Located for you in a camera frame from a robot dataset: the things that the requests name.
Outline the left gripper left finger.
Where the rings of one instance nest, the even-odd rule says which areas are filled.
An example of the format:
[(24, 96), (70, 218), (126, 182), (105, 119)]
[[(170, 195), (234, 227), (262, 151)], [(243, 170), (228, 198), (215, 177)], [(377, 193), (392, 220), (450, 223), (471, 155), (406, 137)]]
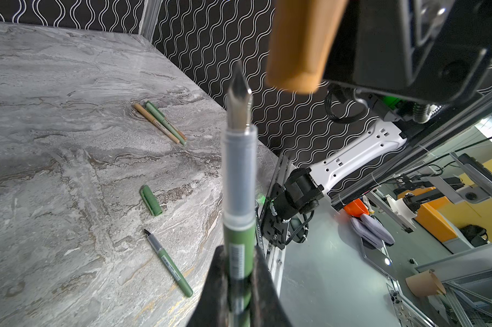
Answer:
[(228, 276), (224, 246), (215, 249), (209, 272), (188, 326), (227, 326), (229, 315)]

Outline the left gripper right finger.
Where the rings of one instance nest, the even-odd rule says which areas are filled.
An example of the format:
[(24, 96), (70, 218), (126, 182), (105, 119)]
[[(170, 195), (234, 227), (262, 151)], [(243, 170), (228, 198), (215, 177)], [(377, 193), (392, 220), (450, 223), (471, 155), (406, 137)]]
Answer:
[(250, 275), (251, 301), (250, 324), (256, 327), (291, 326), (284, 311), (271, 274), (262, 255), (254, 256), (253, 271)]

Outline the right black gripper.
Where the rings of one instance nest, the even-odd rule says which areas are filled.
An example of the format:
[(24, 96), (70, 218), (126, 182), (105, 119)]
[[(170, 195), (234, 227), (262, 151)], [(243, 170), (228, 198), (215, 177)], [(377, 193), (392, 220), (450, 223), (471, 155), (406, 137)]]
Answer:
[(324, 72), (416, 102), (468, 100), (492, 64), (492, 1), (350, 1)]

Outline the light green pen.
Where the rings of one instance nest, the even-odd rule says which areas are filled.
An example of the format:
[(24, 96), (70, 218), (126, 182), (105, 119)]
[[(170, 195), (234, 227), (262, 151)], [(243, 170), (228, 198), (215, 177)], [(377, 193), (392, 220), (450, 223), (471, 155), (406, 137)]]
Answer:
[(166, 127), (174, 136), (176, 136), (182, 145), (186, 145), (186, 141), (177, 133), (177, 130), (171, 122), (168, 121), (166, 116), (151, 102), (146, 102), (146, 109), (164, 126)]

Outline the tan pen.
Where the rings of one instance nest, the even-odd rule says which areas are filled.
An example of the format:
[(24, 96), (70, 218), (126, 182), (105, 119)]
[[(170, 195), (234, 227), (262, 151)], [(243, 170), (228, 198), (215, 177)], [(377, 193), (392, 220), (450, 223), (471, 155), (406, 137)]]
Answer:
[(150, 121), (154, 126), (156, 126), (156, 128), (158, 128), (161, 132), (168, 136), (169, 139), (171, 139), (174, 143), (180, 143), (180, 140), (176, 136), (174, 136), (174, 134), (172, 134), (166, 127), (164, 127), (150, 112), (144, 109), (139, 103), (133, 104), (132, 107), (148, 121)]

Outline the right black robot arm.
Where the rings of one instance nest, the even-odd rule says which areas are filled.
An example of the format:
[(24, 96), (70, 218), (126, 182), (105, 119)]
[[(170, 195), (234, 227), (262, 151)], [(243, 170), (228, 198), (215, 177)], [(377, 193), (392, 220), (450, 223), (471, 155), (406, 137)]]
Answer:
[(376, 113), (370, 129), (311, 175), (329, 192), (372, 160), (427, 132), (384, 107), (389, 96), (416, 112), (458, 108), (479, 98), (492, 62), (492, 1), (351, 1), (326, 63), (329, 95)]

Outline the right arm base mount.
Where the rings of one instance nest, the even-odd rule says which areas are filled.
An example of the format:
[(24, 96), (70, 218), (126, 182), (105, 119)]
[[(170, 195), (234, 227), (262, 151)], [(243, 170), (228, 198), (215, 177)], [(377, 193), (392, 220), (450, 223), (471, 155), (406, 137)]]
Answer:
[(288, 156), (280, 155), (260, 214), (260, 234), (270, 245), (285, 249), (313, 218), (323, 191), (310, 168), (293, 169)]

